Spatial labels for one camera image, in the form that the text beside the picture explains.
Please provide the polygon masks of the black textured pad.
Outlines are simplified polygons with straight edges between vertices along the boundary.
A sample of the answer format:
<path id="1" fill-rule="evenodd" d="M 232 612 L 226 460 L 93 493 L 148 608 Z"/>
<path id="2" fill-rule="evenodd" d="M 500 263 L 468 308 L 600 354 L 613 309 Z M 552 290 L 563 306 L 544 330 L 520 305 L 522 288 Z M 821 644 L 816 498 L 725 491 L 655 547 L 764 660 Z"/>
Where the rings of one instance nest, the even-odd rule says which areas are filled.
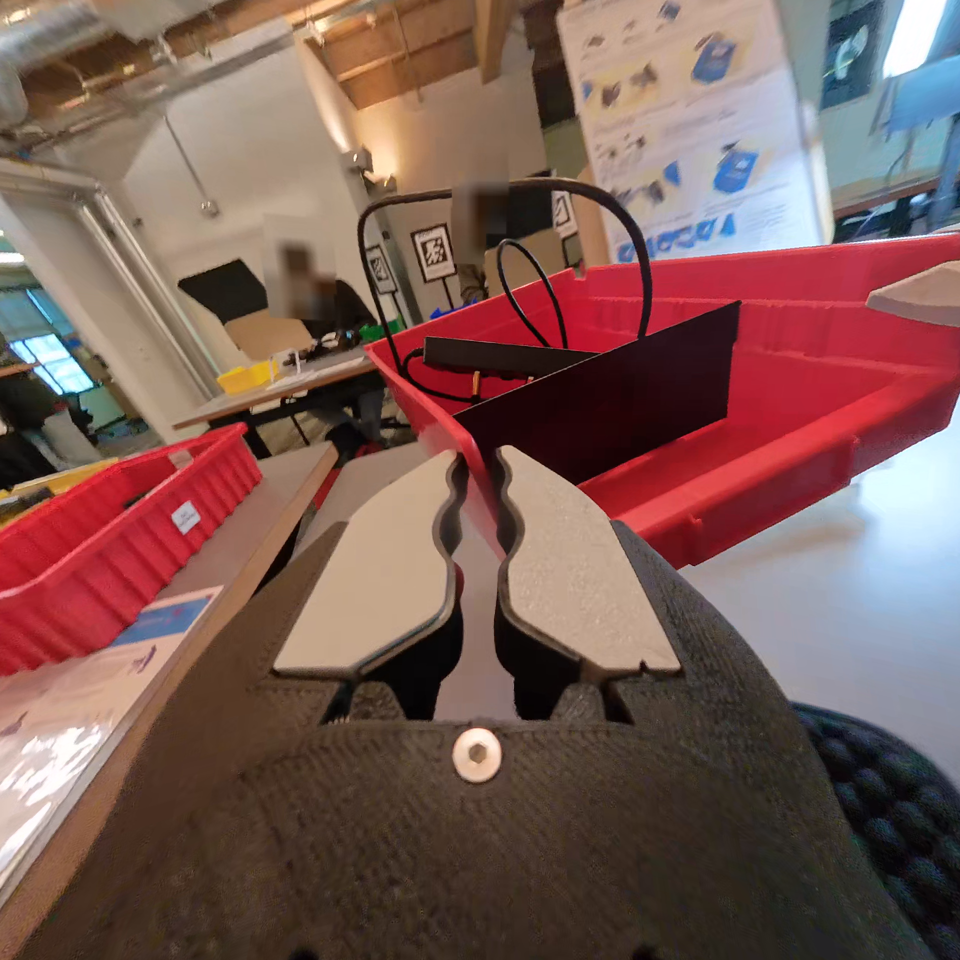
<path id="1" fill-rule="evenodd" d="M 806 703 L 792 709 L 858 847 L 931 954 L 959 957 L 959 794 L 890 731 Z"/>

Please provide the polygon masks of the yellow tray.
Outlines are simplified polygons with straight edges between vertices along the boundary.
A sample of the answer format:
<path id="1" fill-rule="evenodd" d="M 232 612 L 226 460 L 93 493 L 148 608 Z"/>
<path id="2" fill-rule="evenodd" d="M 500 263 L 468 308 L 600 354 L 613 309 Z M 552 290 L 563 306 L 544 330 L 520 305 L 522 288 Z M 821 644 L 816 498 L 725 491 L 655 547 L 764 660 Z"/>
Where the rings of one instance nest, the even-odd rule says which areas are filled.
<path id="1" fill-rule="evenodd" d="M 9 489 L 3 489 L 1 498 L 22 498 L 41 489 L 48 489 L 56 497 L 86 482 L 119 462 L 118 458 L 108 458 L 70 470 L 39 477 L 23 482 Z"/>

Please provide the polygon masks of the black panel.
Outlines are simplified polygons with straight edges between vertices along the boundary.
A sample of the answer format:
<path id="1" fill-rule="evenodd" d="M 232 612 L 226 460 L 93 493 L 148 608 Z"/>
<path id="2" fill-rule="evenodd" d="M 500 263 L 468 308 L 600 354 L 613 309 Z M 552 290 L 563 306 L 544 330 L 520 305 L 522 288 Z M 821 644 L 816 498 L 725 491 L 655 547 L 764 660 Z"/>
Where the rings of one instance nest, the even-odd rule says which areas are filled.
<path id="1" fill-rule="evenodd" d="M 223 327 L 269 307 L 264 284 L 240 258 L 183 277 L 176 287 Z"/>

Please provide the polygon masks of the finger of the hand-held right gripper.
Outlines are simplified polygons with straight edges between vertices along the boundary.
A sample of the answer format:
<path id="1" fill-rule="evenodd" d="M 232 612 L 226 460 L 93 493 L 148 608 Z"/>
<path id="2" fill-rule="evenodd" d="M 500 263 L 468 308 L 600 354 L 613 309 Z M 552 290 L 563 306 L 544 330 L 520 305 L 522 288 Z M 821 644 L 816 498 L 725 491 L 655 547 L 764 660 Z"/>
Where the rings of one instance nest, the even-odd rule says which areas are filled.
<path id="1" fill-rule="evenodd" d="M 959 328 L 959 262 L 947 261 L 870 292 L 866 306 L 902 319 Z"/>

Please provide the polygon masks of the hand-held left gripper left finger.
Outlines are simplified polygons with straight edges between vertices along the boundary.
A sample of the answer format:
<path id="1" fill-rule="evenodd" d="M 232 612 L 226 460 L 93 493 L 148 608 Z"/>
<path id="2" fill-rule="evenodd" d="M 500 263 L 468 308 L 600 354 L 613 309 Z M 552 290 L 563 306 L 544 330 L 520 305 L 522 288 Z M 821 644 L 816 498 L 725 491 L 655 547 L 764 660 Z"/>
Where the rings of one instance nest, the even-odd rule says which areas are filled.
<path id="1" fill-rule="evenodd" d="M 463 651 L 463 457 L 446 450 L 356 510 L 286 633 L 280 677 L 386 685 L 406 718 L 434 718 Z"/>

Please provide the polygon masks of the wooden desk dark legs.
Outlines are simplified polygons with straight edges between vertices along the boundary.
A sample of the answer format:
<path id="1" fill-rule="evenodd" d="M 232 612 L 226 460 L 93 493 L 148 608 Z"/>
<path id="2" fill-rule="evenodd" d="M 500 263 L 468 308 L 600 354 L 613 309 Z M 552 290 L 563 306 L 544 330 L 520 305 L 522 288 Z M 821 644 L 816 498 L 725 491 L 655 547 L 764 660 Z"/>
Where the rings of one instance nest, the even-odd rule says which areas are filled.
<path id="1" fill-rule="evenodd" d="M 302 367 L 300 373 L 284 376 L 239 393 L 221 392 L 173 423 L 174 430 L 192 426 L 219 429 L 239 424 L 243 438 L 257 460 L 272 453 L 258 433 L 259 426 L 315 411 L 323 401 L 350 405 L 362 394 L 383 389 L 386 384 L 378 367 L 362 347 L 329 355 Z"/>

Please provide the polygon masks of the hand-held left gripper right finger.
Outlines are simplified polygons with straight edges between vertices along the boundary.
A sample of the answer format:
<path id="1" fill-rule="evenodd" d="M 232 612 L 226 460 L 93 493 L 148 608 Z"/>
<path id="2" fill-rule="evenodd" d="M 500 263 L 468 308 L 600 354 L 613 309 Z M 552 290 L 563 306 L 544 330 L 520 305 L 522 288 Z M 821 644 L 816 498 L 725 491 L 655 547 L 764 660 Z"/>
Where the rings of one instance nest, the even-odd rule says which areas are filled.
<path id="1" fill-rule="evenodd" d="M 548 719 L 569 687 L 673 678 L 682 664 L 613 522 L 513 445 L 496 450 L 494 647 L 521 719 Z"/>

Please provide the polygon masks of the red plastic bin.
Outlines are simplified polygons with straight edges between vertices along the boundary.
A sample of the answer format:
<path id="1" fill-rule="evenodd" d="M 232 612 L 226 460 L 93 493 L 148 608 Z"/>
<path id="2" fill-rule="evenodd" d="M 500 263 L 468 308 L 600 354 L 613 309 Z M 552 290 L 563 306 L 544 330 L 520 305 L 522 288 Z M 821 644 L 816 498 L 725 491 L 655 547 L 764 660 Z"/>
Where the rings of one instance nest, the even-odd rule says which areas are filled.
<path id="1" fill-rule="evenodd" d="M 958 327 L 866 306 L 869 294 L 958 260 L 958 235 L 654 262 L 648 335 L 740 301 L 727 415 L 579 487 L 675 568 L 697 565 L 846 487 L 858 474 L 943 430 L 958 399 Z M 551 278 L 570 349 L 604 354 L 637 339 L 637 263 Z M 470 405 L 424 393 L 390 344 L 367 349 L 417 438 L 455 449 L 468 503 L 498 520 L 494 462 L 455 415 L 527 383 L 485 377 Z M 418 384 L 467 399 L 472 374 L 414 359 Z"/>

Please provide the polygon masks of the black cable orange usb plug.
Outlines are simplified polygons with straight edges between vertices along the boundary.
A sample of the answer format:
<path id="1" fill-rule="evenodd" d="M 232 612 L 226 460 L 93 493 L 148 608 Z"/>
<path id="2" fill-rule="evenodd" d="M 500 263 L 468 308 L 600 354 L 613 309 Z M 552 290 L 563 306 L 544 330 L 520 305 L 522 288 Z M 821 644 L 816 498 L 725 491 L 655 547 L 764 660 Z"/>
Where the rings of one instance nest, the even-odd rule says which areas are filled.
<path id="1" fill-rule="evenodd" d="M 524 312 L 524 310 L 522 309 L 522 306 L 520 306 L 517 300 L 517 297 L 513 292 L 513 289 L 511 288 L 509 282 L 507 281 L 506 271 L 503 267 L 503 257 L 504 257 L 505 251 L 508 248 L 512 248 L 519 251 L 522 254 L 522 257 L 526 258 L 526 260 L 533 266 L 536 275 L 538 276 L 541 284 L 546 290 L 549 300 L 552 306 L 554 307 L 554 312 L 557 319 L 560 346 L 566 350 L 570 346 L 567 325 L 566 325 L 565 317 L 564 317 L 558 296 L 554 290 L 553 284 L 548 274 L 546 273 L 540 261 L 534 256 L 533 253 L 530 252 L 530 250 L 526 246 L 523 245 L 523 243 L 520 240 L 514 239 L 514 238 L 504 238 L 498 243 L 496 247 L 495 265 L 497 270 L 497 276 L 503 290 L 503 294 L 507 298 L 513 313 L 516 315 L 517 318 L 520 319 L 523 326 L 529 332 L 534 334 L 534 339 L 542 347 L 547 349 L 551 348 L 551 343 L 546 339 L 546 336 L 542 334 L 542 332 L 536 327 L 536 325 L 530 320 L 530 318 Z M 445 393 L 442 393 L 441 391 L 434 390 L 432 388 L 426 388 L 426 386 L 421 385 L 419 384 L 418 381 L 416 381 L 416 379 L 410 373 L 410 364 L 411 364 L 411 361 L 413 361 L 414 359 L 422 359 L 423 361 L 426 360 L 426 348 L 424 346 L 412 349 L 407 354 L 407 356 L 398 364 L 398 370 L 400 374 L 408 382 L 413 383 L 419 389 L 423 390 L 425 393 L 438 399 L 447 398 L 448 400 L 453 400 L 454 402 L 465 402 L 465 403 L 468 403 L 469 405 L 475 405 L 481 402 L 483 399 L 481 394 L 481 386 L 484 379 L 487 377 L 493 377 L 495 375 L 494 373 L 486 373 L 480 369 L 474 369 L 474 371 L 471 373 L 471 394 L 469 395 L 468 398 L 464 398 L 464 397 L 460 397 L 452 394 L 447 395 Z"/>

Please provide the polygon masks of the ribbed red tote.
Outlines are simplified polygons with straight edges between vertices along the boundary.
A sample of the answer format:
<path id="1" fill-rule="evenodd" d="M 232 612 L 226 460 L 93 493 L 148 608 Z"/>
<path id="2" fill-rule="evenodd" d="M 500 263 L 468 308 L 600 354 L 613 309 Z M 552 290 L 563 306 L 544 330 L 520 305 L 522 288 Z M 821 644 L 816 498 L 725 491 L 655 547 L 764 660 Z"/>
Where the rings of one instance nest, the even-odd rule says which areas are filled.
<path id="1" fill-rule="evenodd" d="M 244 424 L 119 460 L 1 534 L 1 674 L 113 643 L 262 480 Z"/>

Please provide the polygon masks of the clear document sleeve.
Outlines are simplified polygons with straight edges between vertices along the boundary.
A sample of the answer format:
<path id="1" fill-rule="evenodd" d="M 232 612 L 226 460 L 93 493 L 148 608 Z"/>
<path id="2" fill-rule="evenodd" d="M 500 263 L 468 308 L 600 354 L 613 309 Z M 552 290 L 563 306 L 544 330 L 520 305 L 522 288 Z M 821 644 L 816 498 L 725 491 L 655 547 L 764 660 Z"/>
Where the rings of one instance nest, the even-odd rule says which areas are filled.
<path id="1" fill-rule="evenodd" d="M 102 650 L 2 678 L 2 904 L 222 590 L 159 599 Z"/>

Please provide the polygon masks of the cardboard sheet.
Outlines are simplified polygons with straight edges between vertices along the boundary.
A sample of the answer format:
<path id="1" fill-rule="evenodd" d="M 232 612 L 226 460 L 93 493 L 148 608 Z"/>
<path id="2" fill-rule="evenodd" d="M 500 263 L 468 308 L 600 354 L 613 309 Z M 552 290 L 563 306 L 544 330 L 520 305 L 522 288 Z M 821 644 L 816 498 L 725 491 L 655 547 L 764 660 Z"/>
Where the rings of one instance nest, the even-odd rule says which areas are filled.
<path id="1" fill-rule="evenodd" d="M 301 320 L 275 317 L 267 309 L 233 318 L 223 325 L 223 330 L 254 363 L 267 361 L 275 354 L 306 351 L 314 344 Z"/>

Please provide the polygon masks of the black bin divider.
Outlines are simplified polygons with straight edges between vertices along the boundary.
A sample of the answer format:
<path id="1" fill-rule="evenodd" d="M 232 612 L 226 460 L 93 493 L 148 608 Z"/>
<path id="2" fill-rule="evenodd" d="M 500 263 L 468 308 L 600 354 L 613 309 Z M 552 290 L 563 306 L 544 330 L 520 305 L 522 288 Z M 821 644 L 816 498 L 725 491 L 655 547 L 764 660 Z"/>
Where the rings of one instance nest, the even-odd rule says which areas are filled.
<path id="1" fill-rule="evenodd" d="M 737 300 L 497 397 L 454 419 L 485 465 L 515 447 L 579 485 L 728 414 Z"/>

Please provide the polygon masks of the yellow bin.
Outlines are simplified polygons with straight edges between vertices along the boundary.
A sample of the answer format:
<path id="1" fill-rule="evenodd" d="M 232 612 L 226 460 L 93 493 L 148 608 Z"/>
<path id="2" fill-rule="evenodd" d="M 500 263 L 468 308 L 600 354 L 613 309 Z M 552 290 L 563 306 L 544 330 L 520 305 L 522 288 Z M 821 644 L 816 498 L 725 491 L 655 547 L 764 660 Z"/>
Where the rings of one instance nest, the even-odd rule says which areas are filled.
<path id="1" fill-rule="evenodd" d="M 268 359 L 250 366 L 235 366 L 218 376 L 217 383 L 224 394 L 234 397 L 273 384 L 281 376 L 278 362 Z"/>

